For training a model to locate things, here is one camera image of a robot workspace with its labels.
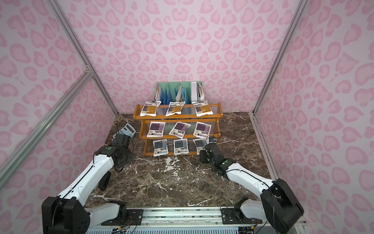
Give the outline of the yellow label coffee bag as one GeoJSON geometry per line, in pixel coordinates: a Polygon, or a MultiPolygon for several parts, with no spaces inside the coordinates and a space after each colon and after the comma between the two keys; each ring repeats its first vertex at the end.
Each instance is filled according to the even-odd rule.
{"type": "Polygon", "coordinates": [[[211,110],[208,101],[199,101],[194,102],[193,106],[195,108],[195,113],[197,117],[202,117],[205,115],[213,115],[213,111],[211,110]]]}
{"type": "Polygon", "coordinates": [[[181,115],[184,105],[185,105],[184,101],[170,102],[165,116],[169,117],[169,116],[172,116],[172,115],[181,115]]]}

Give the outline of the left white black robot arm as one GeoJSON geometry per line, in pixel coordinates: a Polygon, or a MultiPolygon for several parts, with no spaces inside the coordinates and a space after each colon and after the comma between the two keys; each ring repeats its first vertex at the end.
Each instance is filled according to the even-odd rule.
{"type": "Polygon", "coordinates": [[[109,202],[86,209],[84,206],[92,190],[105,188],[112,168],[122,169],[134,158],[129,149],[132,137],[117,134],[113,143],[94,152],[87,168],[58,196],[42,203],[42,225],[45,234],[84,234],[104,222],[122,226],[131,223],[124,202],[109,202]]]}

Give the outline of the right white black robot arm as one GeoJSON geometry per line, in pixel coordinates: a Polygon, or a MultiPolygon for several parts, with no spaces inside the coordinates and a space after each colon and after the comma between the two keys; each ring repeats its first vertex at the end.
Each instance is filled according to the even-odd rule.
{"type": "Polygon", "coordinates": [[[283,179],[267,179],[225,158],[214,142],[207,144],[199,156],[200,161],[210,164],[217,175],[243,186],[260,199],[252,201],[244,198],[234,206],[234,215],[239,222],[267,221],[276,233],[286,234],[304,215],[302,205],[283,179]]]}

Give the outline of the blue-grey label coffee bag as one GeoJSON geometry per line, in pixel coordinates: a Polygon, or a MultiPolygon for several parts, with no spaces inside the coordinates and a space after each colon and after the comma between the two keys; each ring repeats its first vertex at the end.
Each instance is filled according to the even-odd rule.
{"type": "Polygon", "coordinates": [[[186,138],[174,140],[173,148],[174,155],[187,155],[190,152],[186,138]]]}
{"type": "Polygon", "coordinates": [[[196,147],[197,155],[199,155],[202,150],[205,150],[205,146],[209,143],[209,140],[208,138],[196,138],[193,142],[196,147]]]}

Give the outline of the blue-grey label coffee bag front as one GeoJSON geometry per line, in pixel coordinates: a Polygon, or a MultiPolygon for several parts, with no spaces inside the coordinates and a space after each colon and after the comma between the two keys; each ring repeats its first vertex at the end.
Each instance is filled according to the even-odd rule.
{"type": "Polygon", "coordinates": [[[174,140],[173,148],[174,155],[187,155],[190,152],[186,138],[174,140]]]}

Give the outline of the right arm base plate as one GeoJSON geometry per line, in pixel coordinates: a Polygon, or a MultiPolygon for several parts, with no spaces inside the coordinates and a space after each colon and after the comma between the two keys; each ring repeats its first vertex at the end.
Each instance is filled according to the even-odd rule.
{"type": "Polygon", "coordinates": [[[222,223],[225,225],[229,224],[249,224],[249,225],[258,225],[262,224],[263,221],[255,218],[245,217],[239,209],[229,208],[227,206],[220,207],[222,223]]]}

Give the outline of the purple label coffee bag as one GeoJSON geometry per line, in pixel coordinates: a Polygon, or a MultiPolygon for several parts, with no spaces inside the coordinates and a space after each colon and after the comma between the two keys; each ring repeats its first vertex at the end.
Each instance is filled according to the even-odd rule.
{"type": "Polygon", "coordinates": [[[174,127],[169,132],[170,136],[175,136],[177,138],[183,139],[187,129],[191,126],[189,123],[177,122],[174,127]]]}
{"type": "Polygon", "coordinates": [[[165,122],[151,121],[147,137],[163,137],[165,122]]]}
{"type": "Polygon", "coordinates": [[[197,122],[193,135],[197,138],[209,138],[211,125],[203,122],[197,122]]]}

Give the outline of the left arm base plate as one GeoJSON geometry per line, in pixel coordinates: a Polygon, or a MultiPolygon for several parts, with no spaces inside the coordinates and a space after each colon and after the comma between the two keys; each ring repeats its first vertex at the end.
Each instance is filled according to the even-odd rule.
{"type": "Polygon", "coordinates": [[[142,223],[143,209],[120,211],[114,219],[101,223],[101,226],[139,226],[142,223]]]}

